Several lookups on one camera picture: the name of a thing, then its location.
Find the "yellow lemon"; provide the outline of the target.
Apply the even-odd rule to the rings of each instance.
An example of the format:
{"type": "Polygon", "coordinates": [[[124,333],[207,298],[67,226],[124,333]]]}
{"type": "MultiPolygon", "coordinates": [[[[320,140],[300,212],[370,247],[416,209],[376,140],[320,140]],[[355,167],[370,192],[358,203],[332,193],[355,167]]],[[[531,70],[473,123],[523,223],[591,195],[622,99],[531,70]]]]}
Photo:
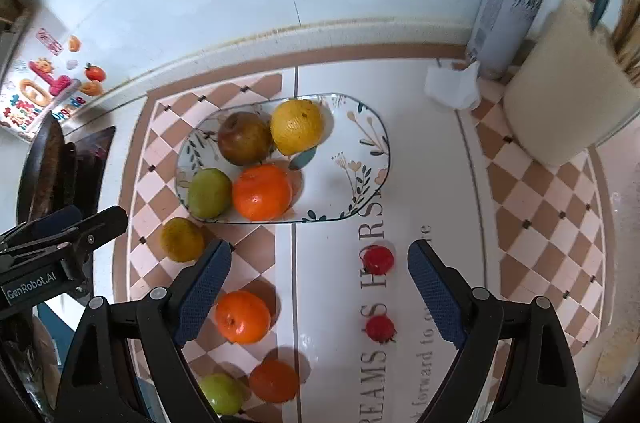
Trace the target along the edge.
{"type": "Polygon", "coordinates": [[[166,256],[177,263],[197,261],[203,255],[205,241],[198,225],[188,218],[172,218],[163,225],[160,245],[166,256]]]}

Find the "orange tangerine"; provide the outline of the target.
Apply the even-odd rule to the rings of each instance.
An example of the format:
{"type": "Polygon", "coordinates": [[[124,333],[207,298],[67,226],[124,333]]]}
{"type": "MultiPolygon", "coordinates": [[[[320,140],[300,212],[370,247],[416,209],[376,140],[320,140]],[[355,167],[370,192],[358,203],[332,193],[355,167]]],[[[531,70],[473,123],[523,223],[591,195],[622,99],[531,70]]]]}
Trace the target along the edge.
{"type": "Polygon", "coordinates": [[[292,200],[291,180],[274,164],[244,169],[232,184],[232,204],[249,221],[274,221],[288,210],[292,200]]]}
{"type": "Polygon", "coordinates": [[[254,344],[261,341],[271,327],[271,316],[262,299],[247,291],[228,293],[215,306],[215,323],[219,333],[231,343],[254,344]]]}

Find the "red cherry tomato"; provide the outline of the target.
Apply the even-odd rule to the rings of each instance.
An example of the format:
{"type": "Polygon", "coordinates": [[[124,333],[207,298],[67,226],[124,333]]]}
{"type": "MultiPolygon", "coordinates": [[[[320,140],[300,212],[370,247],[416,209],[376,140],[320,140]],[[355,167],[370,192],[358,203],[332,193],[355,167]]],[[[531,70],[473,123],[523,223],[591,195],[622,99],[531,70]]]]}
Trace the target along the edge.
{"type": "Polygon", "coordinates": [[[380,344],[391,342],[396,335],[394,322],[386,315],[371,317],[364,326],[364,331],[369,339],[380,344]]]}
{"type": "Polygon", "coordinates": [[[383,245],[370,245],[361,253],[363,269],[373,276],[386,275],[395,265],[394,253],[383,245]]]}

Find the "green apple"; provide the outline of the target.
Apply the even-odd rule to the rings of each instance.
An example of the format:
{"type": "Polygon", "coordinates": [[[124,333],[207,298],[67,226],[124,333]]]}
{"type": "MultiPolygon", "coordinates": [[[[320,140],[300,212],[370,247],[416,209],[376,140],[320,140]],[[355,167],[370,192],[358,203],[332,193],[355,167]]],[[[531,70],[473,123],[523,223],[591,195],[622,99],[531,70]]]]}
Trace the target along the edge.
{"type": "Polygon", "coordinates": [[[188,189],[189,212],[200,219],[217,218],[231,206],[232,182],[216,168],[197,172],[188,189]]]}
{"type": "Polygon", "coordinates": [[[224,373],[209,374],[200,380],[200,388],[218,415],[235,415],[243,406],[244,393],[240,383],[224,373]]]}

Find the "dark orange persimmon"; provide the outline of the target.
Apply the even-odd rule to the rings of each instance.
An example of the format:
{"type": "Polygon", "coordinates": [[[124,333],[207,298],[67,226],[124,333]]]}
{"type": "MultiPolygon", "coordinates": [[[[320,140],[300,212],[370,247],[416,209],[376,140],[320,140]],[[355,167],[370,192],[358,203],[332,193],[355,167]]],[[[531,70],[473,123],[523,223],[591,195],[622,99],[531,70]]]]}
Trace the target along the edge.
{"type": "Polygon", "coordinates": [[[248,383],[252,392],[266,403],[286,403],[297,396],[300,380],[287,363],[270,359],[257,365],[248,383]]]}

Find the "green apple front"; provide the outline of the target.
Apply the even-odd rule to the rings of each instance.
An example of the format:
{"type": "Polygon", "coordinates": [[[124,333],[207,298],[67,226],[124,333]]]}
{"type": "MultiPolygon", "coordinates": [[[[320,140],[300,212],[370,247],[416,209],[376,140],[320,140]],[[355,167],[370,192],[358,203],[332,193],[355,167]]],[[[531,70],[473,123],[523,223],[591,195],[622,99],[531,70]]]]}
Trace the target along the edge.
{"type": "Polygon", "coordinates": [[[218,415],[235,415],[243,406],[244,393],[240,383],[224,373],[209,374],[200,380],[200,388],[218,415]]]}

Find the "brown red apple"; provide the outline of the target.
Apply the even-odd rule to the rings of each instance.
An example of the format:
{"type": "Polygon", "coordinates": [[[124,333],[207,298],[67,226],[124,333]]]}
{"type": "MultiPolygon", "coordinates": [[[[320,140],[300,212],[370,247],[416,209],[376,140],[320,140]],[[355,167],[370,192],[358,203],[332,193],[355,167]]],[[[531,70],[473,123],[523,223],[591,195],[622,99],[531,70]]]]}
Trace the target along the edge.
{"type": "Polygon", "coordinates": [[[221,155],[231,164],[256,164],[269,156],[272,138],[267,123],[257,114],[236,112],[222,123],[217,132],[221,155]]]}

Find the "yellow orange fruit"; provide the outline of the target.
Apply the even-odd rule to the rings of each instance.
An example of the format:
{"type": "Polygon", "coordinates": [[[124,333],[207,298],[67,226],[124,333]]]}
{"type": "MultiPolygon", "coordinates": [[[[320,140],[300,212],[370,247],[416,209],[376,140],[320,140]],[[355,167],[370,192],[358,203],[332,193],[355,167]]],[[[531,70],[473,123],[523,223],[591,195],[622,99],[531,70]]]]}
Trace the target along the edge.
{"type": "Polygon", "coordinates": [[[292,99],[281,103],[271,114],[271,137],[278,151],[289,156],[318,146],[324,122],[319,105],[310,100],[292,99]]]}

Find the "black gas stove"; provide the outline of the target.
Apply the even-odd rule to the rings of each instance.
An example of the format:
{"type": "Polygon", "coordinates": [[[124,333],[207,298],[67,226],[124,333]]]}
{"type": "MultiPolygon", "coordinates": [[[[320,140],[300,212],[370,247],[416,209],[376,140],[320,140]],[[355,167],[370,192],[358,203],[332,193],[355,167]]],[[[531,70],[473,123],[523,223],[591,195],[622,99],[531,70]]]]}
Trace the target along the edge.
{"type": "Polygon", "coordinates": [[[65,143],[50,213],[70,205],[78,208],[84,218],[98,211],[107,155],[115,131],[116,127],[111,126],[65,143]]]}

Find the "checkered table runner cloth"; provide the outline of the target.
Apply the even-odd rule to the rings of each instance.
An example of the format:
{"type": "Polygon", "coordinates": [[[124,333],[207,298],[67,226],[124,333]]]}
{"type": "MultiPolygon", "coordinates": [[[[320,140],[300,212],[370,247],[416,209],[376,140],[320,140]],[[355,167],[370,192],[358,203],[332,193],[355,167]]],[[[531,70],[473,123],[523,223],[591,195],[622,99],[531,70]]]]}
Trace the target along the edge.
{"type": "Polygon", "coordinates": [[[127,261],[130,299],[169,284],[180,271],[160,246],[163,225],[186,213],[175,191],[178,152],[198,120],[217,110],[293,94],[346,94],[385,126],[390,172],[359,213],[341,221],[213,225],[230,242],[224,287],[269,307],[273,325],[259,342],[231,343],[213,319],[183,354],[197,379],[224,373],[245,383],[268,359],[302,380],[298,396],[265,403],[247,396],[242,414],[261,422],[413,422],[452,358],[422,304],[406,264],[424,239],[466,281],[510,301],[550,299],[573,354],[601,330],[605,229],[592,158],[559,167],[534,161],[516,143],[502,111],[503,88],[480,83],[480,105],[450,111],[422,87],[440,59],[387,59],[284,68],[224,83],[171,86],[143,109],[122,187],[131,207],[127,261]],[[388,247],[395,265],[366,273],[361,253],[388,247]],[[386,344],[364,326],[393,320],[386,344]]]}

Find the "floral oval ceramic plate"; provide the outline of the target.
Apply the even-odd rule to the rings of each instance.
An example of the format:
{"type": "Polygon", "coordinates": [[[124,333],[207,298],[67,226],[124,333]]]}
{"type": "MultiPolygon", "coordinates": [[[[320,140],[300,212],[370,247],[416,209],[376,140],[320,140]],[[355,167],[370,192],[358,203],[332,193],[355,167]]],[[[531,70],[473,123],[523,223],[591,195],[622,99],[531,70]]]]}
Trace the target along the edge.
{"type": "MultiPolygon", "coordinates": [[[[352,217],[381,190],[390,172],[390,143],[378,114],[346,94],[308,94],[306,99],[322,113],[320,143],[295,155],[272,150],[267,158],[292,180],[292,206],[279,224],[352,217]]],[[[242,169],[226,161],[217,146],[216,135],[229,115],[254,113],[267,122],[283,102],[235,105],[198,120],[178,152],[175,191],[180,203],[188,204],[189,186],[200,170],[216,168],[232,180],[241,175],[242,169]]]]}

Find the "white crumpled tissue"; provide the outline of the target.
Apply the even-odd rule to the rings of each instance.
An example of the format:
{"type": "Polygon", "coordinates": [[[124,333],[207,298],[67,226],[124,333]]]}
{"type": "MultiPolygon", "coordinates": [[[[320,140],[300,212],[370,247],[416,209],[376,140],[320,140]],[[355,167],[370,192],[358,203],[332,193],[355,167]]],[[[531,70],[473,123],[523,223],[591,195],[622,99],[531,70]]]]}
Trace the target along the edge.
{"type": "Polygon", "coordinates": [[[480,87],[477,83],[479,68],[477,62],[464,70],[432,66],[425,77],[426,97],[448,109],[475,109],[480,104],[480,87]]]}

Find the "cream utensil holder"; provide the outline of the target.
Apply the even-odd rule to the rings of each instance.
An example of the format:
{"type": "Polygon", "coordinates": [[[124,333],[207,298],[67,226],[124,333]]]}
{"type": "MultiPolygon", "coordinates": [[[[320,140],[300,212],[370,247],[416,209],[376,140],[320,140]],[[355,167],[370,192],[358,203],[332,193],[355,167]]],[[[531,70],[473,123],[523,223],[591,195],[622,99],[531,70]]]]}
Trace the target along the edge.
{"type": "Polygon", "coordinates": [[[639,108],[606,27],[589,26],[586,0],[562,0],[503,95],[506,123],[534,160],[559,167],[639,108]]]}

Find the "grey spray can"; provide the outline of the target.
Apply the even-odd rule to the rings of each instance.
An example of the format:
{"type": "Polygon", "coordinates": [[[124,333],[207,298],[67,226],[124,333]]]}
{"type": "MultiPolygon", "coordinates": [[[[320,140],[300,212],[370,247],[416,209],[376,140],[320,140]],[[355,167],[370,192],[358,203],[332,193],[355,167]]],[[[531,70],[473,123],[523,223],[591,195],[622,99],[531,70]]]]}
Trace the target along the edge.
{"type": "Polygon", "coordinates": [[[521,47],[544,0],[480,0],[466,46],[466,58],[480,65],[478,74],[499,79],[521,47]]]}

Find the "utensils in holder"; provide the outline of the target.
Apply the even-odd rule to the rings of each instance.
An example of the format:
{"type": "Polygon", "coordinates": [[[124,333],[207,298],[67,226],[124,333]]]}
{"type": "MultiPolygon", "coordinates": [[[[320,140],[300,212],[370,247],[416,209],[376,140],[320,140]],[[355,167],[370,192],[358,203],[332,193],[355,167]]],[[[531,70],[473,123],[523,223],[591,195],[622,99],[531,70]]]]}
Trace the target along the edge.
{"type": "Polygon", "coordinates": [[[611,0],[585,1],[589,31],[605,45],[631,86],[639,88],[639,0],[620,1],[613,28],[607,28],[602,22],[611,0]]]}

